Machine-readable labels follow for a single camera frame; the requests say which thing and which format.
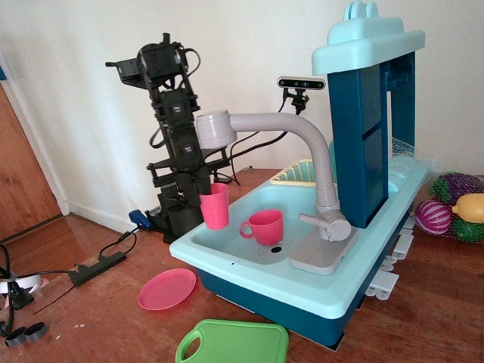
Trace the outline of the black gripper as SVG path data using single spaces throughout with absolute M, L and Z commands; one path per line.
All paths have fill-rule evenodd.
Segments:
M 185 198 L 192 207 L 200 205 L 199 194 L 211 194 L 210 176 L 218 169 L 229 165 L 226 147 L 213 150 L 201 150 L 195 136 L 188 136 L 172 143 L 162 140 L 155 143 L 157 134 L 150 137 L 152 148 L 166 146 L 169 158 L 156 163 L 149 163 L 147 170 L 151 172 L 155 188 L 176 182 Z

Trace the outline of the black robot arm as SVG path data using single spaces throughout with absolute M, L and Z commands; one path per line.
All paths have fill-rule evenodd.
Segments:
M 224 147 L 200 147 L 194 126 L 200 108 L 189 82 L 188 52 L 164 34 L 161 43 L 145 45 L 136 57 L 105 64 L 116 68 L 123 84 L 149 93 L 163 136 L 152 146 L 165 147 L 168 157 L 147 165 L 160 205 L 145 214 L 167 244 L 203 222 L 200 195 L 210 192 L 211 177 L 229 164 Z

